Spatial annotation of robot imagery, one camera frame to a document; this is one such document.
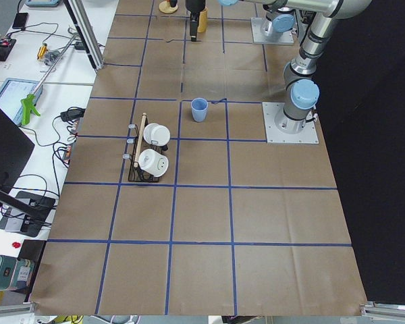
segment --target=black wall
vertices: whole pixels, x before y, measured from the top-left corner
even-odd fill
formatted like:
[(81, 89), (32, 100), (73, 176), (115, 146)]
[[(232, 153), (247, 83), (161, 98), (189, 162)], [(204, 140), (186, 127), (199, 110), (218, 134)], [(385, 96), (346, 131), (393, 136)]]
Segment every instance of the black wall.
[(314, 81), (368, 300), (405, 304), (405, 0), (342, 21)]

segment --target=blue joint cap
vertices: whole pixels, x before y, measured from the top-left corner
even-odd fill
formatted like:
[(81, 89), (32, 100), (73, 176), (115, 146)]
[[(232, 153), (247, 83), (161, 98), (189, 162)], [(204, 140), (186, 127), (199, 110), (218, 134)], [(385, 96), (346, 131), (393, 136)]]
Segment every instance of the blue joint cap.
[(319, 98), (319, 88), (308, 79), (301, 79), (293, 84), (291, 89), (291, 101), (302, 110), (311, 109)]
[(217, 0), (217, 2), (219, 2), (221, 5), (235, 5), (238, 0)]
[(294, 16), (282, 14), (273, 20), (273, 28), (277, 32), (287, 32), (294, 27)]

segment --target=computer monitor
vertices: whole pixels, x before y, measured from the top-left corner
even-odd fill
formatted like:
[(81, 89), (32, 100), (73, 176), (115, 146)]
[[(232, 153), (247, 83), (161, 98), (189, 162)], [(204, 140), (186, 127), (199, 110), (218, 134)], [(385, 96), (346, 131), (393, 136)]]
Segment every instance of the computer monitor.
[[(20, 191), (15, 198), (9, 195), (33, 148), (32, 141), (0, 109), (0, 210), (2, 205), (10, 207), (3, 213), (0, 229), (31, 237), (38, 235), (55, 204), (55, 199), (30, 192)], [(9, 220), (17, 219), (14, 227), (9, 226)]]

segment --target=teal box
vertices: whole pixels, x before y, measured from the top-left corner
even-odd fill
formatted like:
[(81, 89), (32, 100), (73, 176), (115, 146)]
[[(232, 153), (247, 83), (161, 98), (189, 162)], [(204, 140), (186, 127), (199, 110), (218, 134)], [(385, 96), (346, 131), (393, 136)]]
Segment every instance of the teal box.
[(29, 285), (33, 261), (0, 255), (0, 290), (22, 289)]

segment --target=cup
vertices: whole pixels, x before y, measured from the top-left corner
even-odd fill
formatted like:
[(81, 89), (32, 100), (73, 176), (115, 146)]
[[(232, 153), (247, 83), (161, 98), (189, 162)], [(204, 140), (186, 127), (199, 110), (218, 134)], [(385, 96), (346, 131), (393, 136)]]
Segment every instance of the cup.
[(148, 148), (141, 152), (138, 164), (144, 171), (153, 174), (155, 177), (160, 177), (167, 171), (169, 163), (166, 156)]
[(149, 144), (164, 146), (169, 142), (171, 134), (169, 129), (163, 125), (151, 123), (144, 128), (144, 140)]
[(192, 108), (192, 117), (194, 121), (200, 123), (203, 122), (207, 116), (207, 111), (209, 110), (209, 103), (204, 98), (195, 98), (190, 103)]

